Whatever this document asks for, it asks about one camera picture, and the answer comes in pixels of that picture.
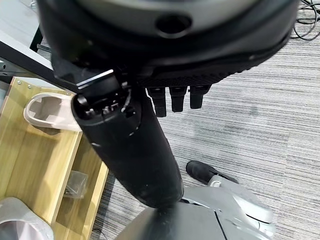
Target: black shoe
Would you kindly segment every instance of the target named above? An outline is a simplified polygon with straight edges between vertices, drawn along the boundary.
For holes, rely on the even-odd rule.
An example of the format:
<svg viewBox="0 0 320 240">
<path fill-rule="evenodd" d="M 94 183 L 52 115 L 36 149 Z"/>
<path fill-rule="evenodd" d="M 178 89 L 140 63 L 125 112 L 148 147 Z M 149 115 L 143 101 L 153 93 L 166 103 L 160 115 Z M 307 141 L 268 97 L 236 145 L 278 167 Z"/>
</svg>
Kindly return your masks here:
<svg viewBox="0 0 320 240">
<path fill-rule="evenodd" d="M 214 167 L 203 163 L 201 161 L 190 161 L 185 167 L 186 172 L 193 177 L 194 179 L 200 181 L 203 184 L 208 184 L 210 179 L 214 175 L 219 175 L 225 179 L 228 179 L 236 184 L 238 184 L 238 181 L 234 179 L 233 177 L 230 177 L 228 175 L 225 175 L 218 170 L 216 170 Z"/>
</svg>

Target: gray carpet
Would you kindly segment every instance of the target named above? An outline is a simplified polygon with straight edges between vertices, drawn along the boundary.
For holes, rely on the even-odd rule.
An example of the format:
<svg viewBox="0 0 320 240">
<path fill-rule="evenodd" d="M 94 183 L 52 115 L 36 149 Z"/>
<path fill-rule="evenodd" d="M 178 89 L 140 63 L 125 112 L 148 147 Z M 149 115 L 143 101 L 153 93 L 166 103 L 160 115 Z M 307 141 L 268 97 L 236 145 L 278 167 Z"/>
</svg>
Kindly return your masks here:
<svg viewBox="0 0 320 240">
<path fill-rule="evenodd" d="M 212 86 L 203 108 L 159 119 L 186 187 L 199 160 L 237 178 L 275 212 L 276 240 L 320 239 L 320 38 Z M 144 206 L 110 177 L 94 229 L 114 239 Z M 105 237 L 94 230 L 92 239 Z"/>
</svg>

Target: gray fabric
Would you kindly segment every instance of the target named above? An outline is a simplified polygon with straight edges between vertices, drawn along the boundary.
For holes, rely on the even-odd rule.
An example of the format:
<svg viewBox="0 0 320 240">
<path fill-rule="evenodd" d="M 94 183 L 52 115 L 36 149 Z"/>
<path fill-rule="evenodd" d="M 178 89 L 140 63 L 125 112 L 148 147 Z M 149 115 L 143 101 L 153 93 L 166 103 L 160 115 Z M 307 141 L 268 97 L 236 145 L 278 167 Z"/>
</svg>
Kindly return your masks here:
<svg viewBox="0 0 320 240">
<path fill-rule="evenodd" d="M 159 119 L 185 186 L 201 185 L 185 171 L 190 160 L 235 177 L 274 210 L 276 240 L 320 238 L 319 63 L 320 38 L 291 40 L 267 62 L 213 85 L 202 109 L 191 110 L 187 94 L 184 112 L 172 113 L 168 93 L 168 116 Z M 144 206 L 118 181 L 108 188 L 94 229 L 112 240 Z M 92 239 L 105 238 L 95 230 Z"/>
</svg>

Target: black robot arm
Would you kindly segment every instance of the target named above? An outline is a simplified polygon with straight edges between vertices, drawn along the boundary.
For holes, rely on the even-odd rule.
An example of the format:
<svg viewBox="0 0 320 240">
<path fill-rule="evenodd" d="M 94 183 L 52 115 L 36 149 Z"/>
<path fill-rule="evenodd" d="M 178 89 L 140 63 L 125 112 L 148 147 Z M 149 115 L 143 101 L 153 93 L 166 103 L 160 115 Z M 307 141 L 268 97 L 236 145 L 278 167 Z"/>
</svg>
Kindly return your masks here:
<svg viewBox="0 0 320 240">
<path fill-rule="evenodd" d="M 71 107 L 83 133 L 133 196 L 162 208 L 183 195 L 156 118 L 166 116 L 165 88 L 173 112 L 183 110 L 187 90 L 190 107 L 201 108 L 212 84 L 287 43 L 298 2 L 38 0 L 38 7 L 55 77 L 77 89 Z"/>
</svg>

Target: wooden shelf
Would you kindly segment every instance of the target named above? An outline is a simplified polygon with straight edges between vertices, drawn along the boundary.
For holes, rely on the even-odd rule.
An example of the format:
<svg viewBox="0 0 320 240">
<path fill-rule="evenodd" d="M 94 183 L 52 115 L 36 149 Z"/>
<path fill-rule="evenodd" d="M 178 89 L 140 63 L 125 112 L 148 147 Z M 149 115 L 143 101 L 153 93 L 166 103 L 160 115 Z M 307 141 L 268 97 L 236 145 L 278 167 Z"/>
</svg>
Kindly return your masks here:
<svg viewBox="0 0 320 240">
<path fill-rule="evenodd" d="M 18 81 L 12 81 L 0 111 L 0 199 L 22 200 L 51 225 L 56 240 L 89 239 L 108 168 L 81 132 L 25 121 L 23 110 L 32 96 L 65 91 Z M 63 198 L 71 169 L 88 174 L 84 199 Z"/>
<path fill-rule="evenodd" d="M 57 240 L 90 238 L 109 171 L 85 137 L 81 139 L 72 170 L 88 174 L 87 191 L 83 199 L 63 198 L 53 226 Z"/>
</svg>

